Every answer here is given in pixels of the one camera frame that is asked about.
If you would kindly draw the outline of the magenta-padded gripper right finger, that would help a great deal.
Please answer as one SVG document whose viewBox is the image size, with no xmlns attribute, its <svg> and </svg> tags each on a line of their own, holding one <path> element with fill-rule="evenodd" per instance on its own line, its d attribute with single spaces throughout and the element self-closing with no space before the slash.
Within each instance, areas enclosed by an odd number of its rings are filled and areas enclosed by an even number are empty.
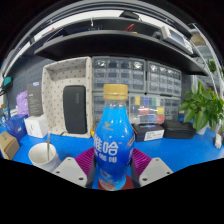
<svg viewBox="0 0 224 224">
<path fill-rule="evenodd" d="M 135 188 L 144 187 L 173 173 L 161 158 L 151 158 L 139 149 L 134 149 L 130 166 Z"/>
</svg>

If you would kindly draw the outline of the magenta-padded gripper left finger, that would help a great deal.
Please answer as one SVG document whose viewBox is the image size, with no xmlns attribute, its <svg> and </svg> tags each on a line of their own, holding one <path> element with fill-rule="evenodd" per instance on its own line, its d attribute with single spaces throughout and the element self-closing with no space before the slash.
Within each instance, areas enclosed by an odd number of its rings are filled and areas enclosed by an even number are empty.
<svg viewBox="0 0 224 224">
<path fill-rule="evenodd" d="M 92 188 L 96 170 L 94 148 L 89 148 L 75 158 L 67 157 L 54 174 L 84 188 Z"/>
</svg>

